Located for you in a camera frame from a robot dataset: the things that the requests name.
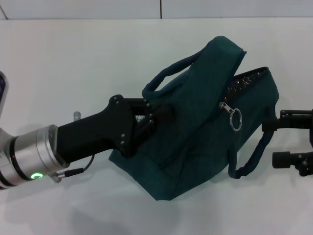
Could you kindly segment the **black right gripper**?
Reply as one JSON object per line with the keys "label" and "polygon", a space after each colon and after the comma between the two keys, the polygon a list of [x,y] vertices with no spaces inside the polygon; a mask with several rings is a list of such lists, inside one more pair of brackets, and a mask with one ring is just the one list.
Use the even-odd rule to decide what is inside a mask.
{"label": "black right gripper", "polygon": [[[313,111],[312,110],[281,110],[279,118],[267,118],[262,123],[262,131],[278,129],[310,129],[310,144],[313,148]],[[300,176],[313,174],[313,153],[274,152],[273,168],[290,168],[294,166]]]}

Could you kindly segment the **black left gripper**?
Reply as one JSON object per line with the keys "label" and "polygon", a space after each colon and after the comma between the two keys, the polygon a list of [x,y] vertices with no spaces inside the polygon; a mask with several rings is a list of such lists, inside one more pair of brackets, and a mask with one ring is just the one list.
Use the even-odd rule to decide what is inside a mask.
{"label": "black left gripper", "polygon": [[[134,116],[145,116],[140,121]],[[169,105],[152,105],[143,98],[115,95],[107,107],[92,116],[60,126],[57,133],[57,153],[71,163],[110,149],[128,151],[133,131],[133,153],[156,130],[153,117],[172,118]]]}

